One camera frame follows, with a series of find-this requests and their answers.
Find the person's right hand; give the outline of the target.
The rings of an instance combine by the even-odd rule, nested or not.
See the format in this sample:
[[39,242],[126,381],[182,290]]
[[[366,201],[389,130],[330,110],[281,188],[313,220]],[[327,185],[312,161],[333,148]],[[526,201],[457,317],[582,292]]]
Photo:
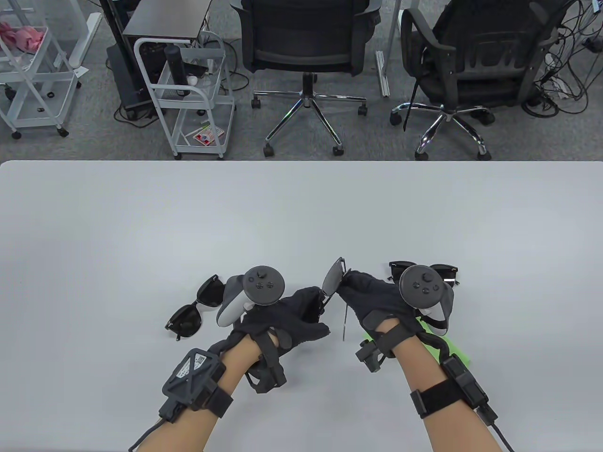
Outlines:
[[397,325],[402,329],[400,341],[425,331],[415,310],[403,300],[395,284],[351,270],[343,277],[336,292],[355,312],[360,326],[374,341]]

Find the person's left hand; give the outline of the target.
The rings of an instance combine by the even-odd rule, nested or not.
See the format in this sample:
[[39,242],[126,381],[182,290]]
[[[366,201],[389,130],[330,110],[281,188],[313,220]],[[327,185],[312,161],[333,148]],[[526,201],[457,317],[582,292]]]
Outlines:
[[325,338],[330,329],[319,320],[324,299],[322,290],[312,286],[299,289],[277,303],[256,305],[233,327],[228,336],[229,346],[233,347],[246,335],[256,338],[271,333],[277,337],[278,353],[284,355],[304,342]]

